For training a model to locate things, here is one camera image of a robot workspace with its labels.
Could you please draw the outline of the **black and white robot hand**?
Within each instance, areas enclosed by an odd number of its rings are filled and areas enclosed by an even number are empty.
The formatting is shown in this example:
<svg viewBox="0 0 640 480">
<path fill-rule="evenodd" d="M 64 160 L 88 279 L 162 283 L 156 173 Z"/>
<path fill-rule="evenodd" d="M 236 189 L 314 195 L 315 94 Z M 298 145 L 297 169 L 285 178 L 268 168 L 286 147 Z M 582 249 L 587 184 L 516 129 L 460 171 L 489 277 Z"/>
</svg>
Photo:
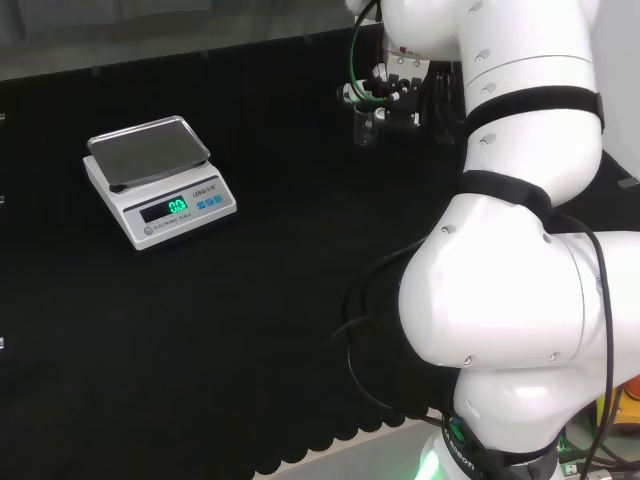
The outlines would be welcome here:
<svg viewBox="0 0 640 480">
<path fill-rule="evenodd" d="M 462 68 L 386 51 L 364 79 L 337 88 L 353 112 L 353 143 L 372 147 L 385 130 L 427 133 L 437 144 L 459 140 L 466 117 Z"/>
</svg>

